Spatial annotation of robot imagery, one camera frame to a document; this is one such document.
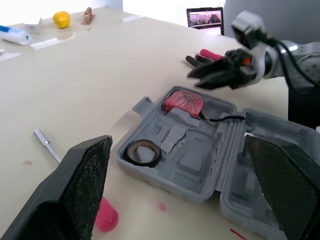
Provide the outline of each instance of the table surface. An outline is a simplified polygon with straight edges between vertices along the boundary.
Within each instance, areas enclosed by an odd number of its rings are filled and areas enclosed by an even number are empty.
[[[144,96],[156,101],[173,86],[192,88],[186,55],[206,48],[224,55],[239,47],[233,38],[109,8],[94,9],[91,25],[83,13],[57,29],[44,20],[30,46],[0,41],[0,236],[38,184],[57,167],[33,136],[40,128],[64,156],[72,146],[105,134],[113,137],[104,196],[119,213],[110,233],[93,230],[93,240],[262,239],[220,214],[219,194],[197,205],[126,175],[114,151],[139,121],[131,110]],[[231,90],[207,91],[233,102],[287,118],[288,92],[282,78]],[[166,206],[166,211],[159,209]]]

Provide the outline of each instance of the yellow fruit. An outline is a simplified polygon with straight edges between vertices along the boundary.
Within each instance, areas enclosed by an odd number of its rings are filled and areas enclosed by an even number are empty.
[[[70,24],[70,15],[66,11],[58,11],[53,15],[52,19],[55,25],[60,29],[64,29]]]

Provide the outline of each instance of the metal rod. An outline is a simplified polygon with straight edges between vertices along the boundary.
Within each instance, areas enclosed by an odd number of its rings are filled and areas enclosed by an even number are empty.
[[[55,158],[55,160],[58,163],[61,163],[62,159],[61,157],[58,155],[58,153],[55,151],[55,149],[51,146],[50,141],[47,139],[46,135],[44,135],[44,133],[36,128],[35,130],[33,130],[33,135],[36,136],[36,138],[38,139],[38,141],[42,144],[43,147],[45,147],[46,149],[48,149],[48,151],[51,153],[51,155]]]

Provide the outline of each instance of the orange light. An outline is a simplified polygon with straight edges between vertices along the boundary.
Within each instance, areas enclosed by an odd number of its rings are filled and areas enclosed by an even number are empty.
[[[246,57],[244,60],[243,60],[243,65],[248,65],[251,63],[251,57]]]

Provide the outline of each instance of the white tube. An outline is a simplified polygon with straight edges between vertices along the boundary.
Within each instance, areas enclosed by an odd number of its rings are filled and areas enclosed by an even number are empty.
[[[31,42],[30,35],[19,28],[1,26],[0,25],[0,39],[7,40],[12,43],[20,45],[28,45]]]

